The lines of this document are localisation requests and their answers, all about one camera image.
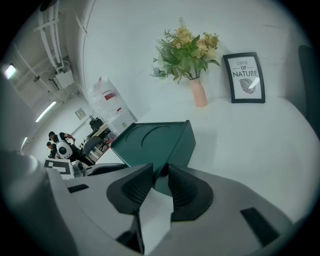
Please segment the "pink vase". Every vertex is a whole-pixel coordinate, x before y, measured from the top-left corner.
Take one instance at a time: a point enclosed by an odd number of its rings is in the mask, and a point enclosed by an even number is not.
[[[207,103],[207,97],[205,89],[203,88],[200,79],[196,78],[191,81],[191,89],[194,97],[194,104],[197,108],[205,107]]]

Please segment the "green box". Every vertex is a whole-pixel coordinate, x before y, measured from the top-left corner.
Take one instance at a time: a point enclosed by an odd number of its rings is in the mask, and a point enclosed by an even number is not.
[[[196,140],[189,120],[185,122],[132,123],[111,144],[129,167],[153,164],[153,187],[166,195],[168,165],[187,167]]]

